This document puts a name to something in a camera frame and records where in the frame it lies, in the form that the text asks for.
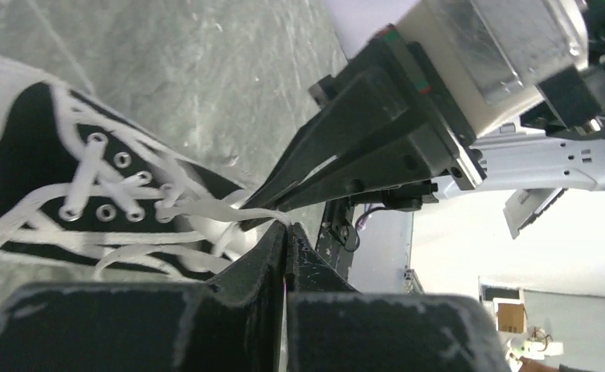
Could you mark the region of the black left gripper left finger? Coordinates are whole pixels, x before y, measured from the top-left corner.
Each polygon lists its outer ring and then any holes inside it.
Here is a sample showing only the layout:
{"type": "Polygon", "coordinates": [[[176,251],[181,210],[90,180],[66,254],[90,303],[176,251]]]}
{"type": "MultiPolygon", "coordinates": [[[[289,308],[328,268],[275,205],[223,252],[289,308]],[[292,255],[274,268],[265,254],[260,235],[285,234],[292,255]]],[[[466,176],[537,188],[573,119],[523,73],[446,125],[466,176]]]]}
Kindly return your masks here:
{"type": "Polygon", "coordinates": [[[274,371],[286,229],[203,283],[35,283],[0,308],[0,371],[274,371]]]}

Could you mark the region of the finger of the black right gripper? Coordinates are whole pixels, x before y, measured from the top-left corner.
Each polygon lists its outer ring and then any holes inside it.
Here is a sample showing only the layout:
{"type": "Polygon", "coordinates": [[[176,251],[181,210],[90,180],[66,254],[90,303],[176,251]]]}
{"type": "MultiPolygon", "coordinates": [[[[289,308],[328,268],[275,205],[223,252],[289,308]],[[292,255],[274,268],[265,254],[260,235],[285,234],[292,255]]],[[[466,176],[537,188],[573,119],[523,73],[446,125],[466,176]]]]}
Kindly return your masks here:
{"type": "Polygon", "coordinates": [[[457,156],[457,143],[446,129],[390,123],[360,146],[358,158],[339,171],[347,195],[389,190],[445,172],[457,156]]]}
{"type": "Polygon", "coordinates": [[[409,108],[394,80],[378,67],[356,74],[299,129],[245,208],[290,211],[347,195],[339,171],[356,160],[376,130],[409,108]]]}

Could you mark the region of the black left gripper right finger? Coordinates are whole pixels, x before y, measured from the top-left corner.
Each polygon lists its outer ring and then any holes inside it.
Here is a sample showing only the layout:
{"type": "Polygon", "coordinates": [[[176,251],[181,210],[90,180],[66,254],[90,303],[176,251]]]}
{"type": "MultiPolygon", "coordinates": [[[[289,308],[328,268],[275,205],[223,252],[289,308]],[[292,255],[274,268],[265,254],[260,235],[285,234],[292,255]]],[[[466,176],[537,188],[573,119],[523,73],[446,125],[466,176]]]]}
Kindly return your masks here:
{"type": "Polygon", "coordinates": [[[494,325],[474,299],[365,294],[289,228],[290,371],[506,371],[494,325]]]}

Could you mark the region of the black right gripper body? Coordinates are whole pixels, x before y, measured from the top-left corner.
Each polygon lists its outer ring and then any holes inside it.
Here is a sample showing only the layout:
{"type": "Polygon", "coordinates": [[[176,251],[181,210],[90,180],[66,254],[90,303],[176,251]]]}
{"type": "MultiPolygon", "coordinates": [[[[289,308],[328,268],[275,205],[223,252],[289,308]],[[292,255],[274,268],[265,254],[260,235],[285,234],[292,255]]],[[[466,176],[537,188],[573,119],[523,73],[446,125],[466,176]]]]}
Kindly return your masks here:
{"type": "Polygon", "coordinates": [[[605,1],[328,1],[347,59],[404,42],[477,191],[605,191],[605,1]]]}

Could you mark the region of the white shoelace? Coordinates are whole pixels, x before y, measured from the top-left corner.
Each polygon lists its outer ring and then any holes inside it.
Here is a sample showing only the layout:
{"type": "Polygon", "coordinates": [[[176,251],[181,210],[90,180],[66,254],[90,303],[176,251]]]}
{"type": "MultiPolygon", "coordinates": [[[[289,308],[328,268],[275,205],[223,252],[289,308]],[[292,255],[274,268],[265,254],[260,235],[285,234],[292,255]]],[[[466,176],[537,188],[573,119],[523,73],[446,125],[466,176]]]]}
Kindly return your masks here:
{"type": "Polygon", "coordinates": [[[236,209],[215,198],[193,200],[183,198],[180,184],[167,184],[157,190],[149,188],[138,175],[111,182],[102,176],[102,153],[105,142],[90,141],[84,149],[73,180],[68,184],[52,184],[39,188],[0,218],[0,248],[10,241],[19,243],[45,243],[60,246],[79,253],[89,253],[95,259],[93,277],[102,279],[102,271],[116,263],[147,266],[155,263],[154,253],[166,253],[178,257],[200,260],[202,267],[214,274],[229,267],[230,262],[221,258],[223,248],[231,242],[238,222],[250,219],[273,219],[285,227],[292,222],[282,213],[262,208],[236,209]],[[127,218],[137,214],[144,218],[140,200],[155,200],[155,219],[170,222],[174,217],[199,217],[223,222],[228,225],[212,253],[202,253],[186,248],[185,243],[206,238],[200,231],[158,233],[151,237],[137,232],[67,232],[40,214],[40,208],[48,201],[63,198],[59,216],[64,221],[81,217],[91,197],[108,197],[125,212],[127,218]]]}

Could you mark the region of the black white canvas sneaker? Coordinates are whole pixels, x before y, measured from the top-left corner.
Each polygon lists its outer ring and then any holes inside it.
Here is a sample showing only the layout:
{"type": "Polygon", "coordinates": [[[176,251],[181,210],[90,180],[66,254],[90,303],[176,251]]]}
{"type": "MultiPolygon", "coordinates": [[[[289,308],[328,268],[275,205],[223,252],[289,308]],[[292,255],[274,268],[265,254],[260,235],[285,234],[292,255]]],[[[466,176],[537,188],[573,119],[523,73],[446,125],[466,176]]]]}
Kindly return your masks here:
{"type": "Polygon", "coordinates": [[[204,281],[252,249],[193,200],[247,190],[39,68],[0,56],[0,259],[204,281]]]}

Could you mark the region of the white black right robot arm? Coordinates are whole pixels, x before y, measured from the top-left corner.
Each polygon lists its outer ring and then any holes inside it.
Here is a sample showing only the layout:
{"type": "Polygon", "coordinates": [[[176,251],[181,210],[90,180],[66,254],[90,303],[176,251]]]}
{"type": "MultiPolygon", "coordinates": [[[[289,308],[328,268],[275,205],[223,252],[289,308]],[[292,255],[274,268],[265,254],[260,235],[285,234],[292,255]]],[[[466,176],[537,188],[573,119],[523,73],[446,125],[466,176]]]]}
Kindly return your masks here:
{"type": "Polygon", "coordinates": [[[249,208],[417,211],[511,190],[516,236],[605,192],[605,1],[328,1],[347,65],[249,208]]]}

